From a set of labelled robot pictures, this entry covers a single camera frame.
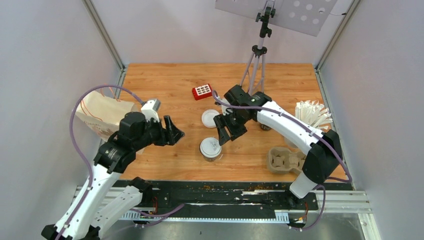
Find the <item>white plastic cup lid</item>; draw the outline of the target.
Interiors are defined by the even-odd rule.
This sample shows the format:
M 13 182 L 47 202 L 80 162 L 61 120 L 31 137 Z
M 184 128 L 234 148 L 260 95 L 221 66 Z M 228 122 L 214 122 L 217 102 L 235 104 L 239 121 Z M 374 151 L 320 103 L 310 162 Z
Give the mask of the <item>white plastic cup lid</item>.
M 207 137 L 201 141 L 199 150 L 203 156 L 213 158 L 221 154 L 222 147 L 219 145 L 218 139 L 214 137 Z

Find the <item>brown coffee cup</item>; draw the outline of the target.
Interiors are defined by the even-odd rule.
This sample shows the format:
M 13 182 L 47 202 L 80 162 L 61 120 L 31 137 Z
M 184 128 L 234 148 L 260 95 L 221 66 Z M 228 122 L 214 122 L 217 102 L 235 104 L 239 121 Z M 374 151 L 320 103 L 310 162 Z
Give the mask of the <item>brown coffee cup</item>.
M 203 159 L 205 160 L 205 161 L 207 161 L 207 162 L 214 162 L 214 161 L 216 161 L 216 160 L 219 160 L 219 159 L 221 159 L 222 158 L 222 154 L 219 154 L 219 155 L 217 155 L 217 156 L 215 156 L 215 157 L 207 157 L 207 156 L 204 156 L 203 155 Z

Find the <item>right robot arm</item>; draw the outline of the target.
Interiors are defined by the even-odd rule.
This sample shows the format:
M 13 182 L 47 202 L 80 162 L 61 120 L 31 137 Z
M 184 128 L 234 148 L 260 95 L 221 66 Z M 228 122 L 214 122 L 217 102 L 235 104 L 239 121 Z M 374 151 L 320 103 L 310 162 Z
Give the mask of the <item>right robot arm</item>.
M 220 146 L 244 135 L 247 132 L 245 124 L 253 120 L 275 130 L 305 154 L 301 173 L 285 195 L 290 208 L 301 207 L 310 191 L 329 179 L 337 166 L 344 165 L 337 132 L 331 129 L 323 132 L 300 121 L 263 92 L 249 95 L 235 85 L 224 94 L 227 103 L 220 100 L 215 90 L 212 96 L 217 104 L 230 109 L 230 113 L 213 118 Z

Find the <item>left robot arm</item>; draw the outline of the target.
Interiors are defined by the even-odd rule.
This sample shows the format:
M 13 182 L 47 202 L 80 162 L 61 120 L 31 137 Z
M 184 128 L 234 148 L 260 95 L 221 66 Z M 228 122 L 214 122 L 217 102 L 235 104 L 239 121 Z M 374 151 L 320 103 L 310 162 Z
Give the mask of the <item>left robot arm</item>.
M 93 160 L 92 175 L 64 216 L 55 224 L 46 225 L 41 236 L 47 240 L 100 240 L 126 212 L 136 205 L 149 206 L 153 186 L 136 177 L 106 206 L 100 207 L 110 188 L 136 159 L 137 152 L 150 145 L 173 146 L 185 133 L 171 117 L 164 116 L 165 128 L 154 118 L 141 112 L 129 112 Z

